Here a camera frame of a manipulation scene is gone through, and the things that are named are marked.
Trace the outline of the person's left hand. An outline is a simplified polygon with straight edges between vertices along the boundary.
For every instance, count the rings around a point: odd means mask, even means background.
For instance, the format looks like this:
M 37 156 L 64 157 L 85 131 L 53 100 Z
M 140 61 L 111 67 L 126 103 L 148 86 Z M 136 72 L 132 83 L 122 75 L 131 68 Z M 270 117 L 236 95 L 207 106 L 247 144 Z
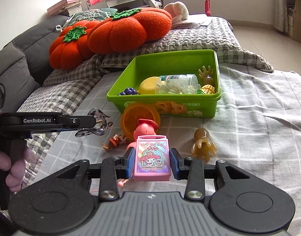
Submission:
M 5 182 L 10 191 L 14 193 L 21 190 L 26 163 L 36 164 L 38 162 L 37 155 L 28 148 L 27 142 L 24 142 L 21 158 L 14 164 L 11 163 L 7 154 L 0 151 L 0 169 L 8 172 Z

